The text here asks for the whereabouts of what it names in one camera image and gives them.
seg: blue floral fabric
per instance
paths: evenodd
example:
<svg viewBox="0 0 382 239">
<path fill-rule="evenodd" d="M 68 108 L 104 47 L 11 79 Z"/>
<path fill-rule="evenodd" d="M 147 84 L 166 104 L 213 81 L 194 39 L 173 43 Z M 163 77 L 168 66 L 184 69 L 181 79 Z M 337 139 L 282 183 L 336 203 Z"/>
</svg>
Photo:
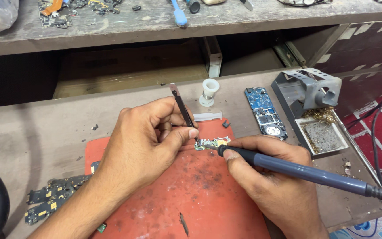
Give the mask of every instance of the blue floral fabric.
<svg viewBox="0 0 382 239">
<path fill-rule="evenodd" d="M 331 233 L 331 239 L 382 239 L 382 217 Z"/>
</svg>

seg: blue circuit board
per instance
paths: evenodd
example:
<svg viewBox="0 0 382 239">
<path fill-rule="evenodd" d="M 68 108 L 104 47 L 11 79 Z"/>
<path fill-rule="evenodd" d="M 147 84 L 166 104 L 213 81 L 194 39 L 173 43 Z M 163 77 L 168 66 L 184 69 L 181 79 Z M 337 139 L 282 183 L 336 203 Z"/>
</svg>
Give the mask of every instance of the blue circuit board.
<svg viewBox="0 0 382 239">
<path fill-rule="evenodd" d="M 263 87 L 246 88 L 244 91 L 262 134 L 288 138 L 284 123 L 281 122 L 266 89 Z"/>
</svg>

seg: gray desk surface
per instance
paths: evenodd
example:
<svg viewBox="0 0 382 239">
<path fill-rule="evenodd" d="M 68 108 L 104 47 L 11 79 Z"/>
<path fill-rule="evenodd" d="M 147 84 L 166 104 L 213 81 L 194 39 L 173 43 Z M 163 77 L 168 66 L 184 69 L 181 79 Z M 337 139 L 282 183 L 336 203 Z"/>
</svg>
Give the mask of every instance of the gray desk surface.
<svg viewBox="0 0 382 239">
<path fill-rule="evenodd" d="M 174 23 L 169 0 L 124 0 L 120 14 L 100 16 L 85 6 L 72 17 L 74 26 L 43 29 L 36 0 L 20 0 L 17 21 L 0 32 L 0 55 L 382 20 L 382 4 L 373 0 L 334 0 L 309 8 L 276 0 L 253 2 L 252 12 L 239 0 L 227 0 L 214 6 L 202 4 L 199 13 L 191 14 L 185 1 L 178 0 L 188 18 L 188 27 L 181 29 Z M 136 4 L 142 9 L 134 12 Z"/>
<path fill-rule="evenodd" d="M 246 87 L 266 87 L 289 138 L 298 144 L 271 82 L 280 70 L 219 77 L 220 90 L 215 104 L 201 106 L 198 97 L 202 80 L 179 83 L 183 100 L 193 113 L 223 112 L 231 122 L 235 137 L 260 133 L 244 94 Z M 168 86 L 144 87 L 124 91 L 47 100 L 0 107 L 0 176 L 11 200 L 10 216 L 5 233 L 8 238 L 24 238 L 41 222 L 29 226 L 24 222 L 26 194 L 38 190 L 52 178 L 65 178 L 84 173 L 86 142 L 111 135 L 119 111 L 171 95 Z M 95 124 L 99 128 L 91 130 Z M 361 180 L 374 184 L 355 150 L 348 148 L 336 155 L 316 159 L 315 167 L 343 173 L 343 161 L 351 162 L 352 172 Z M 330 231 L 355 225 L 382 216 L 382 205 L 374 198 L 365 198 L 338 189 L 318 186 L 321 217 Z"/>
</svg>

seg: soldering iron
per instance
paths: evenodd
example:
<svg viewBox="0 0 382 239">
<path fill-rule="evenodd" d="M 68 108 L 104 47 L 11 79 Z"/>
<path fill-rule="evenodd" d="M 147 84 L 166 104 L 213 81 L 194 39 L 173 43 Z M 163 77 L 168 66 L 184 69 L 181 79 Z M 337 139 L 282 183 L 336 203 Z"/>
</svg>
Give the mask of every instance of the soldering iron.
<svg viewBox="0 0 382 239">
<path fill-rule="evenodd" d="M 306 181 L 382 200 L 382 188 L 372 186 L 364 181 L 340 176 L 321 169 L 300 165 L 286 160 L 280 160 L 242 148 L 235 148 L 227 145 L 220 145 L 219 147 L 212 145 L 204 146 L 209 149 L 217 150 L 218 155 L 221 157 L 223 157 L 223 152 L 226 149 L 231 149 L 238 152 L 247 163 L 252 166 L 259 166 L 277 173 L 283 173 Z"/>
</svg>

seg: fingernail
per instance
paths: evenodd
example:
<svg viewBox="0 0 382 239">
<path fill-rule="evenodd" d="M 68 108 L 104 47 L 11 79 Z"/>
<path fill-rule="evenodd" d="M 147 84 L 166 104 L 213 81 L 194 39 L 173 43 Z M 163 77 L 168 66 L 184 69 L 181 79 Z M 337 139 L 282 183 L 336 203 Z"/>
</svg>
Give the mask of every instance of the fingernail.
<svg viewBox="0 0 382 239">
<path fill-rule="evenodd" d="M 188 135 L 189 135 L 190 139 L 193 139 L 193 138 L 197 137 L 197 135 L 198 135 L 198 129 L 195 129 L 195 128 L 190 129 L 190 130 L 188 131 Z"/>
<path fill-rule="evenodd" d="M 225 158 L 225 161 L 228 162 L 228 160 L 232 159 L 234 157 L 234 151 L 227 149 L 223 152 L 223 157 Z"/>
</svg>

